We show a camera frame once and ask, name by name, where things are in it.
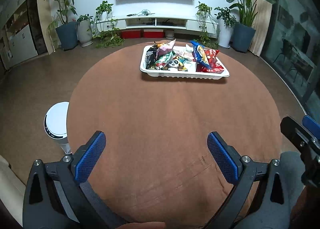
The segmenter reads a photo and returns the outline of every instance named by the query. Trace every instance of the red snack bag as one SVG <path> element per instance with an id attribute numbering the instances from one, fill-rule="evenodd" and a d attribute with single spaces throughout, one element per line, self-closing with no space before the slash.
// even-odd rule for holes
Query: red snack bag
<path id="1" fill-rule="evenodd" d="M 215 73 L 215 74 L 221 74 L 224 71 L 223 66 L 220 65 L 220 63 L 217 61 L 216 56 L 220 52 L 219 50 L 204 50 L 209 66 L 211 69 L 207 69 L 206 67 L 202 67 L 198 65 L 197 72 L 204 72 L 204 73 Z"/>

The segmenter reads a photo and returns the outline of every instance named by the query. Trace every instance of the blue snack bag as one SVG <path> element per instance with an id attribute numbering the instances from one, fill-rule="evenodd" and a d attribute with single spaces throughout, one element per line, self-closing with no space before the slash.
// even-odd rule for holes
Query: blue snack bag
<path id="1" fill-rule="evenodd" d="M 199 64 L 201 64 L 203 67 L 206 67 L 207 69 L 211 69 L 211 67 L 209 66 L 207 55 L 204 52 L 204 46 L 195 41 L 190 41 L 190 43 L 193 46 L 193 55 L 196 61 Z"/>

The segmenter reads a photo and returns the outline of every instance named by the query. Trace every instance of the blue textured pad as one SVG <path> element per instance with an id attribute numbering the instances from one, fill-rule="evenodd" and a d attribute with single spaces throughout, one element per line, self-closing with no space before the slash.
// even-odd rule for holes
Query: blue textured pad
<path id="1" fill-rule="evenodd" d="M 106 147 L 106 136 L 101 132 L 88 150 L 83 154 L 75 169 L 75 180 L 79 183 L 86 182 L 91 171 L 96 165 L 101 153 Z"/>
<path id="2" fill-rule="evenodd" d="M 208 135 L 207 145 L 226 181 L 230 184 L 237 184 L 237 166 L 213 133 Z"/>
<path id="3" fill-rule="evenodd" d="M 306 115 L 302 119 L 302 125 L 309 130 L 318 140 L 320 139 L 320 125 L 316 123 L 310 116 Z"/>

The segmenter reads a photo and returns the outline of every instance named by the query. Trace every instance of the glass door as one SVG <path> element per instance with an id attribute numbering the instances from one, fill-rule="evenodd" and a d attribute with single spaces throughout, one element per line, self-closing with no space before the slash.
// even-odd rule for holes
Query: glass door
<path id="1" fill-rule="evenodd" d="M 262 57 L 320 123 L 320 14 L 315 0 L 277 0 Z"/>

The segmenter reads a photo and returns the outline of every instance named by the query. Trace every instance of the white tv cabinet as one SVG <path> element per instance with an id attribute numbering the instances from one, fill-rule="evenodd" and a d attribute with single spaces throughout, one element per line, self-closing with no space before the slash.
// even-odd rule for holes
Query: white tv cabinet
<path id="1" fill-rule="evenodd" d="M 113 18 L 118 19 L 118 21 L 115 23 L 115 27 L 119 28 L 120 30 L 145 28 L 175 29 L 176 32 L 178 32 L 178 30 L 185 30 L 182 33 L 194 31 L 201 32 L 203 30 L 203 27 L 197 21 L 196 16 L 194 16 L 194 18 L 183 18 L 151 14 L 148 16 L 114 16 Z M 208 36 L 216 38 L 218 23 L 215 21 L 212 23 L 210 19 L 207 19 L 205 22 L 205 28 L 207 29 Z M 111 30 L 112 23 L 108 20 L 102 20 L 98 22 L 97 27 L 99 31 Z"/>

